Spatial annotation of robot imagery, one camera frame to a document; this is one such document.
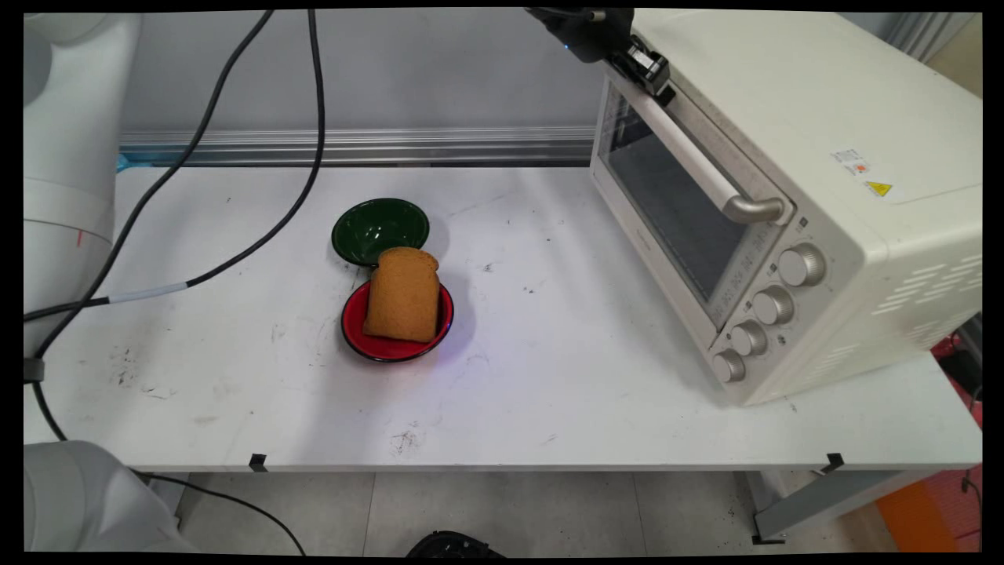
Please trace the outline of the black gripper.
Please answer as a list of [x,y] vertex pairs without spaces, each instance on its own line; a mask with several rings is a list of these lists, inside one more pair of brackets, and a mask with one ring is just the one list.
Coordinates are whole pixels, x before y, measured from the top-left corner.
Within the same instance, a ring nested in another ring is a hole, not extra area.
[[616,54],[628,57],[625,75],[643,90],[656,90],[656,102],[667,107],[675,98],[668,83],[670,68],[664,55],[631,37],[635,8],[525,8],[578,60],[593,64]]

